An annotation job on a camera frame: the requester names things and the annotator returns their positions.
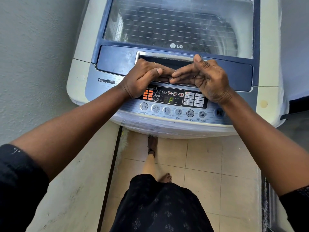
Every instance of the forearm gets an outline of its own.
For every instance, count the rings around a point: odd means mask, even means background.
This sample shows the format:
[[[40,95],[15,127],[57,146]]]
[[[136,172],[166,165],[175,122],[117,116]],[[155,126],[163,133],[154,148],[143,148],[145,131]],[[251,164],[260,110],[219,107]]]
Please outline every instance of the forearm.
[[[232,94],[222,108],[276,193],[309,185],[308,153],[254,112],[236,92]]]
[[[24,150],[52,180],[128,99],[123,89],[114,87],[97,99],[38,126],[12,144]]]

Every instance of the beige floor tile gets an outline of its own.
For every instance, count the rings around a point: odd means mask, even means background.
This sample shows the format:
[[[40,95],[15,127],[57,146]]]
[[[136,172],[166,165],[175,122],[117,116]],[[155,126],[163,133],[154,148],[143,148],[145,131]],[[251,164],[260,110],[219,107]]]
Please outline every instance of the beige floor tile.
[[[156,164],[157,168],[157,177],[160,179],[166,173],[170,173],[172,176],[172,182],[177,184],[180,187],[183,187],[184,182],[184,168],[163,165],[163,164]]]
[[[207,217],[211,222],[211,226],[214,229],[214,232],[219,232],[220,215],[207,213]]]
[[[220,214],[258,220],[259,183],[257,180],[222,175]]]
[[[148,153],[148,135],[130,131],[122,158],[145,161]]]
[[[222,174],[259,179],[257,164],[239,136],[223,140]]]
[[[199,199],[206,213],[220,214],[221,175],[186,169],[184,187]]]
[[[122,159],[116,174],[112,178],[110,195],[122,198],[129,189],[131,179],[141,174],[144,163],[137,160]]]
[[[121,198],[108,197],[104,212],[101,232],[109,232],[115,220],[116,212]]]
[[[218,138],[190,139],[187,151],[187,169],[221,173],[222,145]]]
[[[220,216],[220,232],[260,232],[258,220]]]
[[[186,166],[188,140],[159,138],[157,164],[184,168]]]

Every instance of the washing machine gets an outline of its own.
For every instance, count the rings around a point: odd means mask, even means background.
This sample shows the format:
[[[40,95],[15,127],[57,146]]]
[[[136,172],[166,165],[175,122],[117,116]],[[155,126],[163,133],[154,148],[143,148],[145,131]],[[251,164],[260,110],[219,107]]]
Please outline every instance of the washing machine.
[[[286,113],[279,0],[89,0],[67,82],[82,105],[117,85],[139,58],[178,69],[215,59],[230,86],[277,127]],[[195,85],[153,81],[111,121],[166,138],[235,135]]]

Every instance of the bare foot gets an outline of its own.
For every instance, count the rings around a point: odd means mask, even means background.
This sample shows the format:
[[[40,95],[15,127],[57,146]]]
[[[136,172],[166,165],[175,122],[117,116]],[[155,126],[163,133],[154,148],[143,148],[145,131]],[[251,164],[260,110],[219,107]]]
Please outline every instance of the bare foot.
[[[163,177],[161,177],[159,182],[162,182],[162,183],[172,182],[172,176],[169,173],[167,173]]]
[[[152,154],[155,157],[155,154],[158,149],[158,137],[148,136],[148,154]]]

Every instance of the hand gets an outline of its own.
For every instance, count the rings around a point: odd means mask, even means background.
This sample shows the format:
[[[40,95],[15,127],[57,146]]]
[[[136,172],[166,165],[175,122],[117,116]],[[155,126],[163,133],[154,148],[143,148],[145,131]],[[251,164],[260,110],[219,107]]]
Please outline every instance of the hand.
[[[204,61],[198,54],[194,63],[179,68],[172,74],[171,84],[195,84],[212,102],[223,104],[232,97],[233,89],[229,86],[226,72],[214,59]]]
[[[161,75],[172,75],[174,72],[174,69],[161,64],[139,59],[118,86],[125,90],[130,98],[138,98],[145,92],[151,81],[158,80]],[[168,80],[168,78],[160,78],[160,81]]]

